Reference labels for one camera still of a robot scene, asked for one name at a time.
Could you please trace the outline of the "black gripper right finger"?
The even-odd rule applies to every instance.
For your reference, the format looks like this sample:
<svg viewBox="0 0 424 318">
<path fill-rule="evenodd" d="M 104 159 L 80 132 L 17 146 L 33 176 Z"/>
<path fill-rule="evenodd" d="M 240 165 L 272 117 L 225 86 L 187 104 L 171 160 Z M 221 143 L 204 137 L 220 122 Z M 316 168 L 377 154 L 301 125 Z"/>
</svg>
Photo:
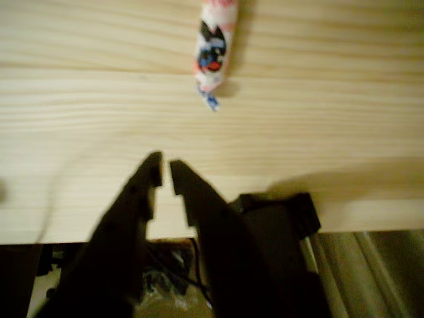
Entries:
<svg viewBox="0 0 424 318">
<path fill-rule="evenodd" d="M 195 227 L 215 317 L 294 317 L 242 217 L 182 160 L 170 171 Z"/>
</svg>

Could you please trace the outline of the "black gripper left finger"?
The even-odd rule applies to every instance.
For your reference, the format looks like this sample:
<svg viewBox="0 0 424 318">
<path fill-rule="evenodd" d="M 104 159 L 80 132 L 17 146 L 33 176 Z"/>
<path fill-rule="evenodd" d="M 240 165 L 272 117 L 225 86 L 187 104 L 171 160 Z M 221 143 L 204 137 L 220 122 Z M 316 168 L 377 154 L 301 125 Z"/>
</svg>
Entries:
<svg viewBox="0 0 424 318">
<path fill-rule="evenodd" d="M 162 185 L 162 153 L 150 153 L 102 216 L 89 242 L 62 270 L 37 317 L 132 317 L 143 293 L 146 228 Z"/>
</svg>

